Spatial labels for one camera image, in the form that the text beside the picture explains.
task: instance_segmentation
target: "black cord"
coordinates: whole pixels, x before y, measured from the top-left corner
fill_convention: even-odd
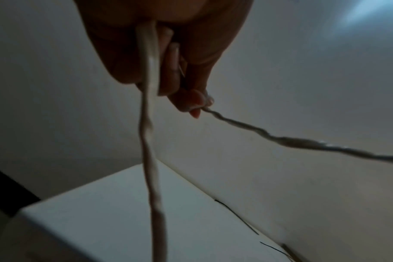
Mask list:
[[[267,245],[267,244],[264,244],[264,243],[261,242],[261,241],[260,241],[260,243],[262,243],[262,244],[265,245],[265,246],[268,246],[269,248],[274,249],[275,251],[279,251],[280,253],[286,255],[287,258],[288,258],[290,261],[293,261],[293,258],[292,258],[289,254],[287,254],[287,253],[285,253],[285,252],[283,252],[283,251],[280,251],[280,250],[278,250],[277,248],[274,248],[274,247],[272,247],[272,246],[269,246],[269,245]]]
[[[254,233],[256,233],[258,236],[260,234],[257,233],[257,231],[255,231],[249,224],[247,224],[247,222],[245,222],[239,215],[237,215],[231,208],[229,208],[226,204],[224,204],[223,202],[214,199],[215,202],[220,203],[221,205],[223,205],[224,207],[228,208],[229,211],[231,211],[237,218],[239,218],[246,226],[248,226]]]

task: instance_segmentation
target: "human hand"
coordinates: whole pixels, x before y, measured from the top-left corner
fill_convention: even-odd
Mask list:
[[[159,95],[198,118],[213,103],[206,91],[211,69],[232,42],[252,0],[76,0],[87,34],[109,73],[140,89],[135,26],[158,21]],[[180,68],[185,74],[181,81]]]

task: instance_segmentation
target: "white surface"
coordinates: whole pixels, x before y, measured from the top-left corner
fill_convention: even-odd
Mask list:
[[[160,163],[158,167],[167,216],[168,261],[290,261],[261,244],[282,250],[266,237],[256,235],[221,204],[165,165]],[[17,227],[17,220],[36,225],[20,245],[14,239],[21,235],[22,223]],[[24,257],[12,258],[11,254],[28,257],[29,253],[41,261],[63,261],[57,252],[53,251],[53,256],[40,253],[38,238],[47,239],[45,234],[55,236],[60,248],[64,243],[77,250],[71,261],[78,261],[74,256],[77,253],[101,262],[151,261],[143,167],[134,166],[25,208],[8,230],[10,235],[4,236],[3,248],[12,241],[13,250],[19,247],[21,252],[4,249],[6,256],[0,256],[0,262],[23,261]]]
[[[258,0],[209,91],[272,133],[393,153],[393,0]],[[0,1],[2,171],[46,197],[134,164],[138,97],[71,1]],[[393,165],[157,108],[159,159],[275,241],[312,262],[393,261]]]

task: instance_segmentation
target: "hand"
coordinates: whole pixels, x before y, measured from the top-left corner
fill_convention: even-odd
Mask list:
[[[159,94],[198,118],[210,106],[206,84],[212,67],[232,42],[252,0],[76,0],[87,34],[109,73],[121,83],[142,76],[135,25],[158,21]],[[185,73],[181,81],[180,68]]]

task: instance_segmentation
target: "skin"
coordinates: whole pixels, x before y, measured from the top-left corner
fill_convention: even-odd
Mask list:
[[[153,19],[161,56],[159,94],[198,118],[214,102],[206,85],[215,63],[243,25],[252,0],[76,0],[87,34],[119,82],[142,76],[135,25]]]

